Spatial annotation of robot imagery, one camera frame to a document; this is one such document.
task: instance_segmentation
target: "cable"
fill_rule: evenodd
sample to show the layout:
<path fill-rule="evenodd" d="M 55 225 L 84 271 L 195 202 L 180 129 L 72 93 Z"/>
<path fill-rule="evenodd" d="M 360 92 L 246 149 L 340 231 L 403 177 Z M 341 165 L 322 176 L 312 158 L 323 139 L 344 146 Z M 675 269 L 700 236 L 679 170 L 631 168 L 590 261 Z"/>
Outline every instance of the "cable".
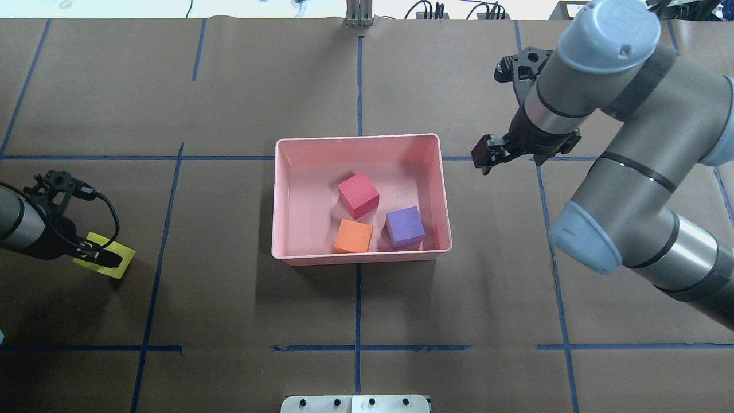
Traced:
<path fill-rule="evenodd" d="M 117 218 L 117 213 L 115 212 L 115 208 L 112 206 L 112 202 L 107 199 L 106 196 L 102 195 L 101 193 L 95 191 L 97 194 L 97 198 L 104 201 L 105 204 L 107 204 L 107 209 L 109 209 L 109 213 L 112 214 L 112 220 L 115 221 L 115 233 L 112 235 L 112 238 L 110 238 L 105 245 L 102 245 L 99 248 L 99 251 L 102 251 L 103 249 L 109 247 L 116 239 L 117 236 L 120 235 L 120 220 Z"/>
<path fill-rule="evenodd" d="M 503 16 L 506 15 L 505 8 L 495 2 L 495 3 L 488 3 L 486 1 L 478 1 L 478 0 L 461 0 L 461 1 L 469 1 L 471 3 L 478 3 L 474 8 L 469 12 L 469 15 L 466 16 L 466 20 L 469 20 L 471 18 L 471 13 L 474 12 L 474 10 L 477 9 L 477 7 L 485 6 L 487 8 L 487 12 L 484 14 L 484 19 L 490 19 L 490 16 L 492 16 L 492 19 L 501 20 Z"/>
<path fill-rule="evenodd" d="M 490 4 L 489 3 L 479 3 L 476 6 L 474 6 L 474 8 L 469 12 L 469 15 L 466 16 L 466 20 L 469 20 L 471 18 L 471 13 L 473 13 L 474 10 L 476 10 L 477 8 L 482 7 L 482 6 L 485 6 L 487 8 L 487 14 L 486 15 L 489 15 L 490 14 Z"/>
<path fill-rule="evenodd" d="M 436 13 L 433 15 L 433 18 L 443 18 L 443 8 L 445 4 L 436 2 Z"/>
<path fill-rule="evenodd" d="M 410 10 L 408 10 L 408 12 L 407 12 L 407 13 L 405 13 L 405 17 L 404 17 L 403 19 L 406 19 L 406 18 L 408 18 L 408 16 L 410 15 L 410 12 L 412 12 L 412 11 L 413 11 L 413 9 L 415 9 L 415 8 L 416 8 L 416 7 L 417 7 L 417 6 L 418 6 L 418 5 L 420 4 L 420 3 L 423 3 L 423 6 L 424 6 L 424 7 L 426 7 L 426 4 L 428 4 L 428 7 L 427 7 L 427 8 L 428 8 L 428 9 L 430 9 L 430 11 L 426 10 L 426 15 L 425 15 L 425 17 L 426 17 L 426 18 L 429 18 L 429 17 L 428 17 L 429 15 L 433 15 L 433 4 L 431 4 L 431 2 L 430 2 L 430 1 L 428 1 L 428 0 L 420 0 L 420 1 L 418 2 L 418 3 L 415 3 L 415 4 L 414 4 L 414 5 L 413 5 L 413 6 L 412 6 L 412 7 L 410 8 Z"/>

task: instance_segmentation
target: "white mounting plate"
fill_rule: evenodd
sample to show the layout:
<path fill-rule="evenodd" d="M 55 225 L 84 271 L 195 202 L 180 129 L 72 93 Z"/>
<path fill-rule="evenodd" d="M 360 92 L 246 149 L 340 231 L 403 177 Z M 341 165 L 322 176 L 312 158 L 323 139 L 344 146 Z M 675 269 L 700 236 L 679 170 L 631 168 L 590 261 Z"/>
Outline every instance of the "white mounting plate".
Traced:
<path fill-rule="evenodd" d="M 421 395 L 291 396 L 280 413 L 430 413 L 431 405 Z"/>

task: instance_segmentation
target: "gray robot arm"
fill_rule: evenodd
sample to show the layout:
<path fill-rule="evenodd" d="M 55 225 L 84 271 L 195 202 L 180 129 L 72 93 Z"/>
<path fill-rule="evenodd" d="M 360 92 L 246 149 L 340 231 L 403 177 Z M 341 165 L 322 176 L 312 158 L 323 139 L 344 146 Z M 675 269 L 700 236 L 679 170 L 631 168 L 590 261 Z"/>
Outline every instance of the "gray robot arm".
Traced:
<path fill-rule="evenodd" d="M 734 79 L 658 45 L 659 35 L 641 2 L 591 1 L 554 53 L 528 48 L 501 62 L 495 77 L 512 75 L 520 109 L 508 134 L 485 135 L 472 156 L 485 173 L 522 154 L 540 165 L 573 149 L 596 109 L 624 122 L 551 241 L 599 273 L 631 268 L 734 330 L 734 250 L 665 206 L 694 165 L 734 159 Z"/>
<path fill-rule="evenodd" d="M 0 182 L 0 248 L 38 259 L 69 255 L 107 268 L 116 268 L 122 257 L 105 250 L 117 238 L 120 224 L 109 200 L 68 172 L 50 170 L 36 175 L 36 185 L 22 191 Z M 60 204 L 54 200 L 62 195 Z M 70 200 L 103 200 L 115 221 L 115 234 L 105 245 L 76 236 L 74 222 L 63 216 Z"/>

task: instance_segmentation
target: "pink bin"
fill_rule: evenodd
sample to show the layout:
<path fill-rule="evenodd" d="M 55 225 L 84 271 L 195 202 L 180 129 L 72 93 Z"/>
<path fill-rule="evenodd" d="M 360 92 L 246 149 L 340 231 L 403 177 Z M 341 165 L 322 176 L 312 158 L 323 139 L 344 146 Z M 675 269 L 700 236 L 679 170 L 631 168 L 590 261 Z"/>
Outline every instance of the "pink bin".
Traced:
<path fill-rule="evenodd" d="M 374 227 L 368 252 L 334 254 L 342 218 L 352 219 L 336 186 L 364 172 L 379 207 L 357 219 Z M 435 259 L 451 250 L 438 136 L 406 134 L 282 139 L 275 145 L 272 255 L 290 265 Z M 420 245 L 393 250 L 388 212 L 418 207 Z"/>

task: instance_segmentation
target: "blue joint cap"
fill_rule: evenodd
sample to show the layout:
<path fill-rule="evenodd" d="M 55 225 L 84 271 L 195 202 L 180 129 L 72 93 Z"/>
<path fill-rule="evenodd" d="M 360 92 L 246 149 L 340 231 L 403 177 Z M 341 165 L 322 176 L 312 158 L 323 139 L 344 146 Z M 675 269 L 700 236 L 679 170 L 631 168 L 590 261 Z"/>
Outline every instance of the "blue joint cap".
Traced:
<path fill-rule="evenodd" d="M 647 60 L 660 39 L 660 21 L 639 0 L 594 0 L 558 40 L 557 53 L 578 71 L 611 74 Z"/>
<path fill-rule="evenodd" d="M 729 85 L 732 87 L 732 105 L 729 111 L 729 119 L 726 126 L 724 126 L 719 141 L 711 149 L 711 152 L 699 161 L 699 163 L 707 166 L 723 165 L 734 159 L 734 78 L 731 76 L 724 77 L 729 80 Z"/>
<path fill-rule="evenodd" d="M 609 274 L 622 264 L 622 255 L 606 231 L 576 202 L 566 202 L 550 232 L 556 247 L 598 273 Z"/>

